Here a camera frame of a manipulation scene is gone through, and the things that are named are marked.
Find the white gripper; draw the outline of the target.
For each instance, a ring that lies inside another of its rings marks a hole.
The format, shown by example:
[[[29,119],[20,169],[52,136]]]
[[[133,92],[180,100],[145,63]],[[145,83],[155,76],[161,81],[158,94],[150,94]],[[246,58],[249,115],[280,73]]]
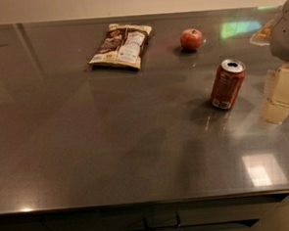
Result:
[[[281,124],[289,116],[289,0],[278,10],[273,21],[267,22],[251,38],[250,43],[268,45],[273,57],[282,61],[278,70],[266,73],[262,118]]]

